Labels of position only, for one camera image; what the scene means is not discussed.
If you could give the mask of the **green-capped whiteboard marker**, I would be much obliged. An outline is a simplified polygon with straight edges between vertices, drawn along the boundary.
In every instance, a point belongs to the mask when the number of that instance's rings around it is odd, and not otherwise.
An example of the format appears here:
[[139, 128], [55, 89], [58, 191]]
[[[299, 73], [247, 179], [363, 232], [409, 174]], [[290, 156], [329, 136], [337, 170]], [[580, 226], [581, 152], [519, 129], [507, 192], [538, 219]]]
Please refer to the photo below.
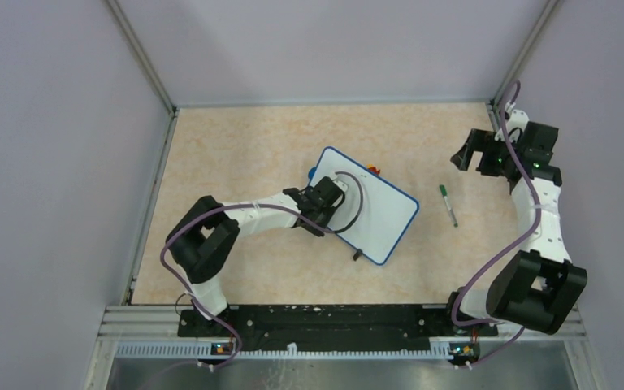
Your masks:
[[451, 222], [452, 222], [453, 226], [455, 228], [457, 228], [459, 226], [459, 224], [458, 224], [458, 221], [457, 221], [457, 217], [456, 217], [456, 215], [454, 213], [453, 206], [452, 206], [452, 204], [451, 204], [451, 202], [449, 200], [449, 194], [447, 192], [447, 189], [446, 189], [446, 187], [443, 184], [440, 184], [439, 185], [439, 190], [440, 190], [440, 193], [442, 195], [442, 198], [444, 199], [444, 204], [445, 204], [446, 210], [448, 211], [449, 218], [451, 219]]

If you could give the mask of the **blue-framed whiteboard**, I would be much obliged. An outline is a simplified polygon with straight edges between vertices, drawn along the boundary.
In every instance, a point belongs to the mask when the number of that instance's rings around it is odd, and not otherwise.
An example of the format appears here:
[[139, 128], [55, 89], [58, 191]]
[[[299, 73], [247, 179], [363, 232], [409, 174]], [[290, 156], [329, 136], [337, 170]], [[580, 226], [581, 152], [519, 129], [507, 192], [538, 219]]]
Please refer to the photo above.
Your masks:
[[309, 185], [330, 177], [349, 187], [328, 227], [340, 230], [351, 223], [339, 238], [369, 261], [384, 265], [420, 211], [418, 200], [332, 146], [324, 148], [315, 167]]

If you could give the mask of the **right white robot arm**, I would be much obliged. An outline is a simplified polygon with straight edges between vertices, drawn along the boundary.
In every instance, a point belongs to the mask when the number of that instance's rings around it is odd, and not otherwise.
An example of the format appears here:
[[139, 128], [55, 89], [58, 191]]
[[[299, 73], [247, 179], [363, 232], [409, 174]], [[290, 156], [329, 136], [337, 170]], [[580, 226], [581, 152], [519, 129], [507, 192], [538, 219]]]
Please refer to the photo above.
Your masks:
[[587, 285], [587, 272], [572, 263], [561, 233], [561, 170], [551, 164], [557, 128], [530, 122], [508, 134], [518, 139], [499, 141], [494, 132], [473, 128], [451, 157], [465, 171], [473, 153], [480, 152], [477, 172], [507, 179], [519, 230], [519, 237], [486, 263], [491, 267], [513, 255], [488, 290], [475, 290], [470, 280], [451, 294], [444, 325], [455, 335], [494, 322], [552, 335]]

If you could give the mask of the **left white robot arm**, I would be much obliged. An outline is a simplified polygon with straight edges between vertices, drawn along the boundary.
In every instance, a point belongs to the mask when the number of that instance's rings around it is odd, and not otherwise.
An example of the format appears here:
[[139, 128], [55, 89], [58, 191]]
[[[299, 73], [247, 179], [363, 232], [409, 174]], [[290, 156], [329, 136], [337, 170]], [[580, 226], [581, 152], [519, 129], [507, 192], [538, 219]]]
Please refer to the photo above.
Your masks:
[[317, 184], [286, 188], [260, 200], [218, 202], [198, 199], [168, 234], [160, 255], [169, 253], [181, 272], [171, 269], [197, 303], [197, 325], [209, 336], [228, 325], [227, 299], [219, 280], [237, 239], [279, 228], [303, 228], [315, 236], [338, 234], [329, 223], [345, 203], [348, 185], [324, 176]]

